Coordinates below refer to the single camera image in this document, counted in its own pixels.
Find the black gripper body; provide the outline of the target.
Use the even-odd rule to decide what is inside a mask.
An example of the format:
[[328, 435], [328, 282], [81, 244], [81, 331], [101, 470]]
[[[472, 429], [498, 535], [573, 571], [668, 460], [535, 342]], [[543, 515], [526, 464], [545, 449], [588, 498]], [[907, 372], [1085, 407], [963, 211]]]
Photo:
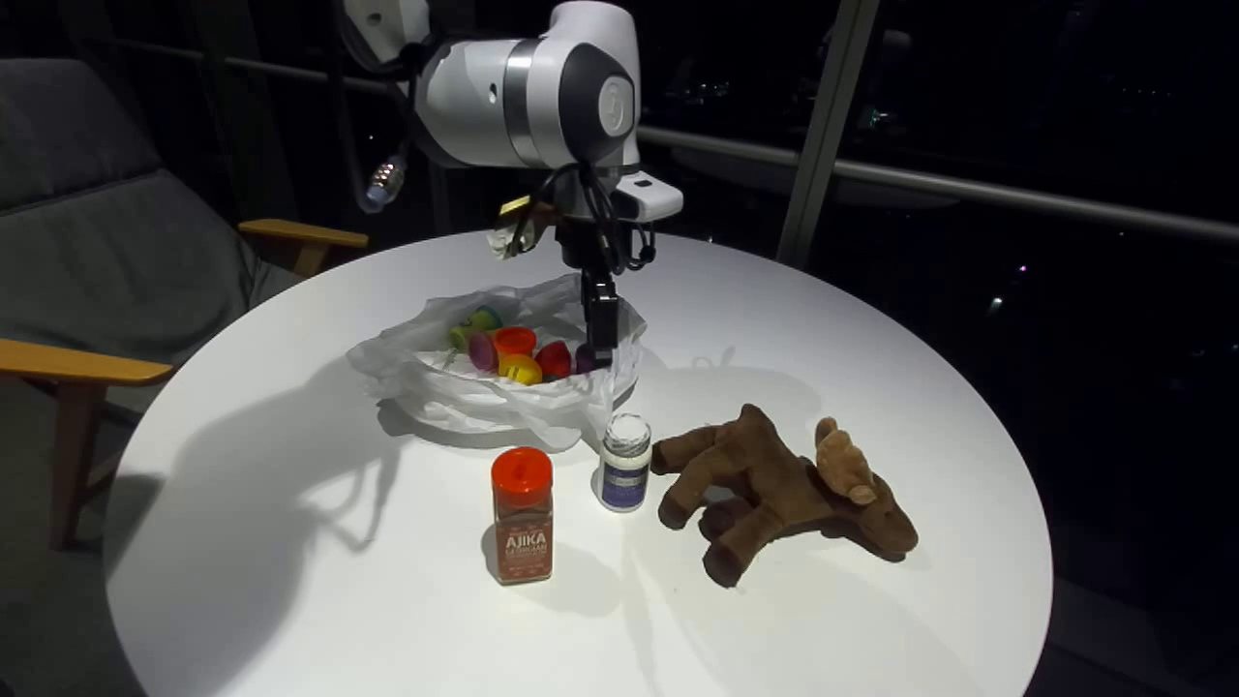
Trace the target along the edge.
[[563, 218], [555, 242], [585, 300], [606, 300], [623, 270], [641, 270], [659, 257], [653, 234], [614, 213]]

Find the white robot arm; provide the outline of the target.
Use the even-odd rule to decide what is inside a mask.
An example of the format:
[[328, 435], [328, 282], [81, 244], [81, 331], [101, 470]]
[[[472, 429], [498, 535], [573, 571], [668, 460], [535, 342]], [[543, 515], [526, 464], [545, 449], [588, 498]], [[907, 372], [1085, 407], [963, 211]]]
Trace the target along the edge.
[[428, 0], [328, 0], [344, 52], [400, 103], [394, 152], [354, 172], [357, 207], [386, 211], [417, 149], [443, 168], [543, 172], [503, 242], [507, 257], [555, 230], [582, 276], [585, 365], [621, 349], [623, 270], [653, 261], [650, 230], [684, 193], [637, 164], [637, 32], [610, 0], [557, 0], [537, 38], [437, 38]]

